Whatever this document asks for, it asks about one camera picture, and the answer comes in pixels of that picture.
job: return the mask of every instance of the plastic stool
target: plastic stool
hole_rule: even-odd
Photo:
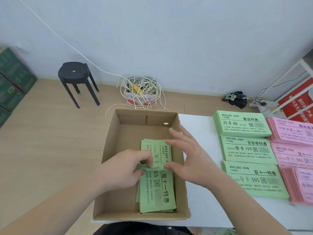
[[[92,98],[95,100],[97,106],[100,105],[100,102],[97,99],[97,96],[95,92],[92,90],[92,87],[88,81],[88,77],[90,77],[92,83],[94,84],[95,89],[97,92],[99,92],[99,89],[95,83],[94,78],[92,77],[92,74],[88,68],[88,65],[86,63],[80,63],[80,62],[67,62],[63,63],[62,67],[58,71],[58,76],[67,90],[67,93],[72,98],[73,102],[75,103],[76,107],[79,109],[79,105],[77,104],[73,94],[71,93],[70,89],[67,86],[68,84],[72,84],[75,88],[77,94],[80,94],[80,91],[78,89],[77,84],[85,84],[88,88],[90,94],[92,95]]]

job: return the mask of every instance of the white wall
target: white wall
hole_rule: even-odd
[[[165,87],[256,95],[313,48],[313,0],[23,1],[99,67]],[[0,44],[35,73],[85,62],[19,0],[0,0],[0,10]]]

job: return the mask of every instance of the tangled cable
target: tangled cable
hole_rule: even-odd
[[[88,58],[86,58],[81,52],[79,52],[76,48],[74,48],[72,45],[70,45],[69,43],[67,43],[64,39],[62,39],[53,29],[51,29],[51,27],[49,25],[47,25],[29,6],[27,6],[22,0],[20,0],[21,3],[23,3],[31,12],[33,12],[33,14],[43,23],[45,24],[46,27],[48,27],[57,37],[59,37],[59,39],[61,39],[64,43],[66,43],[68,46],[70,46],[72,49],[74,49],[76,52],[78,52],[81,56],[83,56],[88,62],[90,62],[92,65],[94,65],[95,67],[97,67],[99,70],[111,74],[111,75],[115,75],[120,77],[121,79],[124,79],[121,87],[120,87],[120,93],[122,94],[122,96],[127,100],[138,100],[140,102],[141,105],[136,106],[135,102],[134,105],[127,105],[127,104],[114,104],[112,105],[110,108],[108,108],[108,110],[105,113],[105,121],[107,122],[107,124],[110,126],[110,124],[108,123],[107,119],[106,119],[106,115],[109,111],[109,109],[111,109],[113,106],[116,105],[125,105],[125,106],[130,106],[133,107],[135,109],[144,109],[144,110],[151,110],[152,108],[152,103],[156,103],[156,101],[158,99],[160,99],[161,97],[161,92],[163,93],[164,96],[164,105],[162,105],[161,99],[160,99],[160,104],[161,106],[163,106],[163,110],[167,110],[168,109],[165,107],[166,105],[166,99],[165,99],[165,94],[160,86],[160,84],[158,83],[158,81],[151,76],[148,77],[142,77],[142,76],[129,76],[127,78],[118,75],[118,74],[114,74],[114,73],[109,73],[104,71],[103,69],[99,68],[96,64],[94,64],[93,62],[91,62]],[[128,92],[131,94],[131,98],[126,97],[125,93]],[[156,97],[154,99],[149,100],[147,96],[149,95],[153,95],[155,94]]]

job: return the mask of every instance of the paper stack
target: paper stack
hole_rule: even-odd
[[[280,168],[292,202],[313,205],[313,170]]]
[[[222,168],[251,196],[289,198],[275,165],[223,161]]]
[[[277,164],[267,139],[220,136],[220,141],[225,161]]]
[[[268,117],[266,121],[273,134],[274,142],[285,142],[299,145],[313,145],[313,124]]]
[[[219,135],[264,138],[272,135],[261,113],[218,110],[213,116]]]
[[[280,168],[313,170],[313,147],[290,143],[270,142]]]
[[[171,162],[171,146],[165,140],[144,139],[142,150],[150,150],[153,166],[139,164],[146,173],[140,178],[136,202],[140,203],[140,213],[173,212],[176,209],[173,172],[164,169],[166,162]]]

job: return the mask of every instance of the wooden floor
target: wooden floor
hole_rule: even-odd
[[[71,180],[100,164],[108,131],[107,109],[125,100],[119,89],[98,85],[96,106],[86,87],[77,95],[70,86],[77,109],[58,80],[39,79],[0,129],[0,229]],[[240,110],[220,97],[164,92],[166,107],[180,114],[212,116],[216,110]],[[111,119],[117,105],[108,112]],[[160,104],[153,110],[163,110]],[[67,234],[91,235],[100,224],[92,224],[93,204]]]

